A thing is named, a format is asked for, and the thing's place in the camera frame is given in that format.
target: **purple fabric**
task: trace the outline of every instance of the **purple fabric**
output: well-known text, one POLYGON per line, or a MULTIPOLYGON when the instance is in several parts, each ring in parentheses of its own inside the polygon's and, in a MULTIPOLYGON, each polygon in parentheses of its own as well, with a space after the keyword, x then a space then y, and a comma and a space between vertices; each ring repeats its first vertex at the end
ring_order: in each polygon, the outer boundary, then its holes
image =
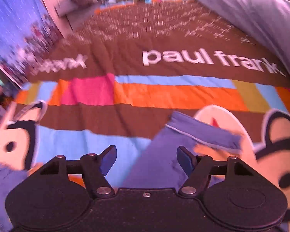
POLYGON ((194 153, 193 147, 197 144, 195 137, 201 141, 204 138, 214 145, 233 144, 233 140, 236 139, 228 131, 204 124, 185 114, 174 112, 166 127, 154 137, 147 149, 137 159, 122 187, 174 187, 178 190, 187 176, 177 162, 177 147, 184 146, 194 153))
POLYGON ((8 193, 19 183, 27 178, 26 171, 14 171, 0 165, 0 231, 8 232, 13 226, 9 222, 8 214, 5 211, 5 198, 8 193))

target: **silver screw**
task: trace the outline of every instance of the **silver screw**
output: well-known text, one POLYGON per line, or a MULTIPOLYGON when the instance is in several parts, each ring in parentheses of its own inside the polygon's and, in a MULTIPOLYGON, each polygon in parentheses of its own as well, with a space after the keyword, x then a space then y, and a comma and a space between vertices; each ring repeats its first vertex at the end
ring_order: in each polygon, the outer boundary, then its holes
POLYGON ((183 187, 182 192, 184 194, 194 194, 197 190, 194 187, 183 187))
POLYGON ((150 193, 144 193, 143 196, 144 196, 144 197, 150 197, 151 194, 150 194, 150 193))
POLYGON ((109 187, 99 187, 97 189, 97 193, 98 194, 102 194, 102 195, 107 195, 111 193, 111 189, 109 187))

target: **patterned curtain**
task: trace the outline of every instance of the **patterned curtain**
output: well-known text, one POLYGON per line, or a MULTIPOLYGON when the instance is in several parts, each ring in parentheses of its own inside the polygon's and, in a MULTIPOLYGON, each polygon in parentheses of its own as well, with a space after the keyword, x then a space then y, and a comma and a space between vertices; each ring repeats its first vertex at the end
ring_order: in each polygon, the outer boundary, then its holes
POLYGON ((60 37, 41 0, 0 0, 0 69, 16 84, 26 81, 60 37))

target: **bed sheet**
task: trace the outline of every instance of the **bed sheet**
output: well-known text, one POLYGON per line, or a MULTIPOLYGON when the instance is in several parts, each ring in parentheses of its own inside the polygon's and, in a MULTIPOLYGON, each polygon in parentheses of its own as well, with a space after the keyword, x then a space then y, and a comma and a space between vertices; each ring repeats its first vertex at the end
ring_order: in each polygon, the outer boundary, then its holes
MULTIPOLYGON (((113 144, 112 186, 177 188, 185 175, 176 148, 185 145, 217 160, 239 156, 284 191, 290 213, 290 76, 201 3, 101 6, 29 81, 0 124, 0 164, 13 172, 113 144)), ((6 219, 0 213, 2 231, 6 219)))

